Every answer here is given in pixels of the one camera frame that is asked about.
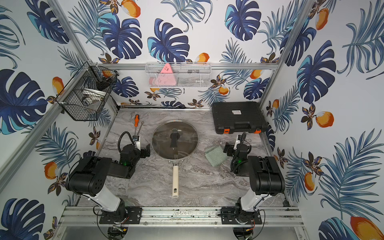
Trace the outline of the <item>green checkered cloth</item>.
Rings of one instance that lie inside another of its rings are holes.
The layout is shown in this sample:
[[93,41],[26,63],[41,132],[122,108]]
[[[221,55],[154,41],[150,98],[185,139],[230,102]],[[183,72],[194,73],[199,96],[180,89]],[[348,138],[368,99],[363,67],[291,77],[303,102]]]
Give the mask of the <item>green checkered cloth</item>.
[[229,159],[220,145],[213,145],[205,149],[205,157],[212,167],[218,167]]

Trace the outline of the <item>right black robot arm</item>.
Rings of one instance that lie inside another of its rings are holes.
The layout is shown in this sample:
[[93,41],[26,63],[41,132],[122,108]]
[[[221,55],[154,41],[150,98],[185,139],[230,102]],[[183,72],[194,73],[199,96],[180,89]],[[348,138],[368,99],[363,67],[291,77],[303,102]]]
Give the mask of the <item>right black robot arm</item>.
[[260,204],[285,191],[285,180],[275,159],[251,156],[252,146],[246,143],[246,136],[239,135],[235,144],[226,143],[224,148],[224,153],[232,158],[231,172],[237,177],[248,177],[250,188],[234,207],[221,208],[218,216],[223,225],[260,225]]

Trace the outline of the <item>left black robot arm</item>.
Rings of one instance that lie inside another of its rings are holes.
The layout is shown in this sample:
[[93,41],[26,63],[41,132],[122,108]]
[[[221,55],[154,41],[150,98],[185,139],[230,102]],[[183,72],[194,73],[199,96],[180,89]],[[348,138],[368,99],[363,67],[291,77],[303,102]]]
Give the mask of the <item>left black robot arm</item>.
[[120,135],[118,151],[120,160],[97,156],[85,156],[71,170],[66,180],[66,189],[84,196],[99,206],[93,210],[98,224],[134,224],[138,225],[142,217],[142,208],[127,207],[122,198],[114,195],[105,182],[108,176],[120,179],[131,179],[140,159],[151,156],[151,145],[140,148],[140,136],[127,131]]

